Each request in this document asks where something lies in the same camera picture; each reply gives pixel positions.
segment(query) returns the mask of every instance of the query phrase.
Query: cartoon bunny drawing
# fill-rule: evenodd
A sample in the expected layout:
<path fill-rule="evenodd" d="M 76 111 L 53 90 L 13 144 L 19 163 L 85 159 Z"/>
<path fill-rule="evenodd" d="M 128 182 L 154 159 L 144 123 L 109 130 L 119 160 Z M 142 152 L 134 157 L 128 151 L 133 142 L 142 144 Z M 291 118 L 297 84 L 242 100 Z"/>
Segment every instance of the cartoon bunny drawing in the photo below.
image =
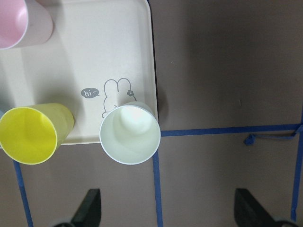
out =
<path fill-rule="evenodd" d="M 104 84 L 104 93 L 106 98 L 103 102 L 105 110 L 102 114 L 103 118 L 117 106 L 137 101 L 132 91 L 131 82 L 126 78 L 121 78 L 118 81 L 114 79 L 106 81 Z"/>

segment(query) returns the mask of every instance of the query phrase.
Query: yellow cup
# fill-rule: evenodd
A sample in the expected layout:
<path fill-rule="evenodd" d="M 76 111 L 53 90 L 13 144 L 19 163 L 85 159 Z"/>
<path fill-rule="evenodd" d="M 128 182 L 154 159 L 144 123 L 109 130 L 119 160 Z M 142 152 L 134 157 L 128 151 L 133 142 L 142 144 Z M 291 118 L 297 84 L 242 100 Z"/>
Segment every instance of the yellow cup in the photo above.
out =
<path fill-rule="evenodd" d="M 73 126 L 70 110 L 58 103 L 13 108 L 0 119 L 0 145 L 13 160 L 39 164 L 54 154 Z"/>

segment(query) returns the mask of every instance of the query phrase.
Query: tray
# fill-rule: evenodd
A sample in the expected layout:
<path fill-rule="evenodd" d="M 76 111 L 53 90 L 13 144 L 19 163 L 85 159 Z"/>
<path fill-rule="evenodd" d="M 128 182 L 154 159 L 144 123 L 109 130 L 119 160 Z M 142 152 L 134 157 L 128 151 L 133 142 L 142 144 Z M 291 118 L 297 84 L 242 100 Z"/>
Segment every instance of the tray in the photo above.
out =
<path fill-rule="evenodd" d="M 157 117 L 146 0 L 38 2 L 52 16 L 53 34 L 44 44 L 0 52 L 0 105 L 67 106 L 75 126 L 65 144 L 99 142 L 103 117 L 127 102 L 144 102 Z"/>

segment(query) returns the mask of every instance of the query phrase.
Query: plastic cup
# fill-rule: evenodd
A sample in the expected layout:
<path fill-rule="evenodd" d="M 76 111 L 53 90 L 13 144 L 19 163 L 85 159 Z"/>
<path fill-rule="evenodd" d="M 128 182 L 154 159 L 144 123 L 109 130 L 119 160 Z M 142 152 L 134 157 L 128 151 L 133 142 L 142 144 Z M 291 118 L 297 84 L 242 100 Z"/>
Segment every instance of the plastic cup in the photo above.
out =
<path fill-rule="evenodd" d="M 39 164 L 54 154 L 73 125 L 70 110 L 61 104 L 13 108 L 0 119 L 0 145 L 13 160 Z"/>
<path fill-rule="evenodd" d="M 44 43 L 53 21 L 35 0 L 0 0 L 0 50 Z"/>
<path fill-rule="evenodd" d="M 135 165 L 157 151 L 161 139 L 159 124 L 151 109 L 130 102 L 112 110 L 100 126 L 100 142 L 113 160 Z"/>

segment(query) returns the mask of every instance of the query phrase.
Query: blue tape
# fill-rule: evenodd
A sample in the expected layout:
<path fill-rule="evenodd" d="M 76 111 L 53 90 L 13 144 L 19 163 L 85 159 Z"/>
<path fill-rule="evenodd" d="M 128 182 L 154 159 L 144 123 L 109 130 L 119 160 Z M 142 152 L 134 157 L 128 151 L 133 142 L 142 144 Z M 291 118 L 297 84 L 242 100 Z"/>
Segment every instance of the blue tape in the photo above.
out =
<path fill-rule="evenodd" d="M 303 110 L 301 115 L 301 123 L 303 123 Z M 301 132 L 299 137 L 297 160 L 296 160 L 295 172 L 294 172 L 294 187 L 293 187 L 293 199 L 292 199 L 292 208 L 291 208 L 291 219 L 293 221 L 297 220 L 296 210 L 298 207 L 298 199 L 299 199 L 302 159 L 303 159 L 303 133 Z"/>
<path fill-rule="evenodd" d="M 16 171 L 20 194 L 21 194 L 21 198 L 22 198 L 22 202 L 23 202 L 24 212 L 25 212 L 25 216 L 27 218 L 27 225 L 28 225 L 28 227 L 34 227 L 32 216 L 30 214 L 28 201 L 27 201 L 27 193 L 26 193 L 25 187 L 24 187 L 20 163 L 16 162 L 15 160 L 13 162 L 14 162 L 14 167 L 15 167 L 15 171 Z"/>
<path fill-rule="evenodd" d="M 290 131 L 296 130 L 301 124 L 279 124 L 279 125 L 264 125 L 264 126 L 245 126 L 245 127 L 230 127 L 230 128 L 212 128 L 212 129 L 187 129 L 187 130 L 172 130 L 161 131 L 161 136 L 193 136 L 193 135 L 214 135 L 214 134 L 230 134 L 230 133 L 245 133 L 258 131 Z"/>
<path fill-rule="evenodd" d="M 159 154 L 158 151 L 152 156 L 153 178 L 155 184 L 155 199 L 156 199 L 156 214 L 158 227 L 163 227 L 162 202 L 161 202 L 161 184 L 160 184 L 160 169 L 159 169 Z"/>
<path fill-rule="evenodd" d="M 265 139 L 275 139 L 275 140 L 292 140 L 298 133 L 303 131 L 303 124 L 301 124 L 296 131 L 294 131 L 290 136 L 277 136 L 277 135 L 259 135 L 259 134 L 250 134 L 244 141 L 246 145 L 253 145 L 256 141 L 256 138 L 265 138 Z"/>

